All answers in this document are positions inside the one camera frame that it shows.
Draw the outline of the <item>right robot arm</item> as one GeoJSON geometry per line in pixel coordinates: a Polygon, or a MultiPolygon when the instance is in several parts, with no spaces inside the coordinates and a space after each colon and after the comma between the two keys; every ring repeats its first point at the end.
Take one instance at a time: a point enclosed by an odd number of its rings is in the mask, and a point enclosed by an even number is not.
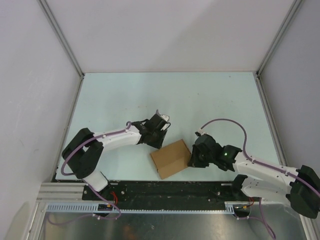
{"type": "Polygon", "coordinates": [[[230,188],[231,196],[262,198],[290,206],[298,214],[316,219],[320,211],[320,178],[309,166],[301,168],[274,165],[248,156],[243,149],[221,146],[215,139],[196,132],[188,166],[206,168],[211,164],[222,171],[237,174],[230,188]]]}

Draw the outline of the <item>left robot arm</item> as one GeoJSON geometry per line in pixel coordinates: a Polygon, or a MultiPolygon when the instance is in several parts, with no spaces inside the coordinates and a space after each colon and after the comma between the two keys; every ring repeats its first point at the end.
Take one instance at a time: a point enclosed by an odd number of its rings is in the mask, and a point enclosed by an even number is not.
{"type": "Polygon", "coordinates": [[[140,144],[160,149],[170,126],[170,117],[156,111],[150,119],[128,121],[124,128],[114,131],[96,133],[82,128],[63,149],[60,172],[84,181],[98,199],[105,200],[111,193],[109,180],[96,169],[102,153],[140,144]]]}

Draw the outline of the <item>brown cardboard box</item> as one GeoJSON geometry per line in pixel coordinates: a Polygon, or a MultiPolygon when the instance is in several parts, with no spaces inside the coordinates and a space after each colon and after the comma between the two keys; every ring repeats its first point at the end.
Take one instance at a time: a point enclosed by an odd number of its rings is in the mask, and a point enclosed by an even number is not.
{"type": "Polygon", "coordinates": [[[180,139],[150,153],[161,180],[167,179],[188,167],[191,151],[180,139]]]}

